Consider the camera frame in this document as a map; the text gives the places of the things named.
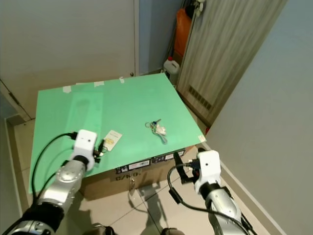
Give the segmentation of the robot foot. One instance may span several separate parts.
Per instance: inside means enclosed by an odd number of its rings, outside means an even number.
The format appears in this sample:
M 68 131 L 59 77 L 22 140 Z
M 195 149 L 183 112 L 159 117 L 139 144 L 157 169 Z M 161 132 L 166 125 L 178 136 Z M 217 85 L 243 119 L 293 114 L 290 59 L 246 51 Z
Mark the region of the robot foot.
M 185 235 L 185 233 L 177 228 L 164 228 L 159 235 Z
M 95 225 L 94 228 L 87 231 L 84 235 L 117 235 L 114 228 L 101 224 Z

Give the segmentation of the grey wooden door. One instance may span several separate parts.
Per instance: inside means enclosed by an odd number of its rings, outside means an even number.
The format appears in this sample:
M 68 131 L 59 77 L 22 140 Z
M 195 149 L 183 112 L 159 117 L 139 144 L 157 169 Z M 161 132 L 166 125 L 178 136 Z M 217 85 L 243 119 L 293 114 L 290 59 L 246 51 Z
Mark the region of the grey wooden door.
M 194 0 L 177 90 L 210 127 L 288 0 Z

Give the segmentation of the bunch of keys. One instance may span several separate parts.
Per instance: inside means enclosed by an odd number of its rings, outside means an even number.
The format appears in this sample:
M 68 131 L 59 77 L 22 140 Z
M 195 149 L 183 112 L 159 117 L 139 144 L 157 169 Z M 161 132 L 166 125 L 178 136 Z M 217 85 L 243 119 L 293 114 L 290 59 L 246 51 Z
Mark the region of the bunch of keys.
M 149 128 L 152 134 L 156 135 L 161 139 L 163 144 L 167 144 L 168 140 L 166 139 L 166 129 L 161 124 L 161 119 L 157 119 L 155 121 L 150 121 L 145 123 L 145 127 Z

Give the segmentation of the brown cardboard box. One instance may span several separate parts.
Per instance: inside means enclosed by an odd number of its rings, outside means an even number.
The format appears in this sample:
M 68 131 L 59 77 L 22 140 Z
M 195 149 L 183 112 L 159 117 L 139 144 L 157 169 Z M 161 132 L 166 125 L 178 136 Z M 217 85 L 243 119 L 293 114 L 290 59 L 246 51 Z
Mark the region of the brown cardboard box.
M 181 148 L 177 152 L 183 158 L 189 150 L 192 150 L 192 147 Z M 166 172 L 175 165 L 173 153 L 169 152 L 146 159 L 151 163 L 143 168 L 128 170 L 130 164 L 127 164 L 101 174 L 88 176 L 82 180 L 80 192 L 85 199 L 93 201 L 165 181 Z

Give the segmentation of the white card with yellow print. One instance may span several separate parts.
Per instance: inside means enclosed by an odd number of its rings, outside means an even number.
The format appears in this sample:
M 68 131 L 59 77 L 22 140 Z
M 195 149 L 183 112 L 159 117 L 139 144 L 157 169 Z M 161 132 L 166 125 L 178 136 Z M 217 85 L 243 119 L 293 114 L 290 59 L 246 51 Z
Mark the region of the white card with yellow print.
M 119 132 L 116 132 L 115 130 L 110 130 L 104 137 L 104 139 L 107 139 L 107 149 L 108 151 L 111 151 L 116 144 L 119 142 L 123 135 Z

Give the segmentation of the white plastic jug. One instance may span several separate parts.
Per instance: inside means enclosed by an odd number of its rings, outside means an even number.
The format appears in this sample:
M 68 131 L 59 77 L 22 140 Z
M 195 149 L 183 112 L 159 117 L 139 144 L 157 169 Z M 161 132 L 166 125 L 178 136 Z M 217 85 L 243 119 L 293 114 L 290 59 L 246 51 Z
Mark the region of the white plastic jug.
M 168 56 L 166 61 L 163 63 L 163 69 L 168 72 L 168 74 L 178 74 L 180 65 L 174 60 L 172 56 Z

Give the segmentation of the green sheet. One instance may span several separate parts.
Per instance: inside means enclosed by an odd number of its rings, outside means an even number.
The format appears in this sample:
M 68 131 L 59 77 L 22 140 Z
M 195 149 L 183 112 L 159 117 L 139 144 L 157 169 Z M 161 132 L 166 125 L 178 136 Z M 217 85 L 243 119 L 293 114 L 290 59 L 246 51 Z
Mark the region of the green sheet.
M 123 135 L 86 177 L 201 143 L 204 133 L 164 74 L 93 83 L 72 85 L 69 94 L 62 87 L 38 92 L 29 179 L 36 190 L 71 157 L 74 141 L 66 134 L 81 129 L 96 132 L 96 143 L 110 130 Z M 167 144 L 145 127 L 157 119 Z

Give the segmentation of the orange container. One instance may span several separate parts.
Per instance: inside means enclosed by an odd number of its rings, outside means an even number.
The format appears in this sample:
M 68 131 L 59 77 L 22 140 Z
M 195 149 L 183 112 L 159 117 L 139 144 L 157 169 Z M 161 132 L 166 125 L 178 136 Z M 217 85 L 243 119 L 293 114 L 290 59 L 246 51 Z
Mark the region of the orange container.
M 193 15 L 193 6 L 187 6 L 177 11 L 174 52 L 179 56 L 183 56 L 185 53 Z

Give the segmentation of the white box label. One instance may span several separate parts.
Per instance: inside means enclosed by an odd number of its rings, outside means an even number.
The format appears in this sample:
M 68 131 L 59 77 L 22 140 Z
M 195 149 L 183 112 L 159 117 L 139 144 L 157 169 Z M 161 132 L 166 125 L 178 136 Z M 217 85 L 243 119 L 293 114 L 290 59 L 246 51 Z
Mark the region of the white box label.
M 128 165 L 128 170 L 134 170 L 134 169 L 143 168 L 144 166 L 149 166 L 150 163 L 151 163 L 150 160 L 144 160 L 144 161 L 140 161 L 140 162 L 137 162 L 137 163 L 129 164 Z

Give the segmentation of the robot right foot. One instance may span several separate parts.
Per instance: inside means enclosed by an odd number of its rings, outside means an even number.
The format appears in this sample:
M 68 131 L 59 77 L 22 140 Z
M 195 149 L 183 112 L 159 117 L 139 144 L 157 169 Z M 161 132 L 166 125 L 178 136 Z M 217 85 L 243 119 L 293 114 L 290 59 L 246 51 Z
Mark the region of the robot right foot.
M 164 228 L 159 235 L 185 235 L 185 233 L 177 228 Z

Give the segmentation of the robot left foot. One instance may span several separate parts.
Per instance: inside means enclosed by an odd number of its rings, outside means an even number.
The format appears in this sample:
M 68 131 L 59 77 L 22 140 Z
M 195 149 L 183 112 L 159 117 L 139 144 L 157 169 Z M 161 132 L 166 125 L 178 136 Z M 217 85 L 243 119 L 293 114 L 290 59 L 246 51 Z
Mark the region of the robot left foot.
M 101 224 L 95 225 L 94 228 L 87 231 L 84 235 L 117 235 L 114 228 Z

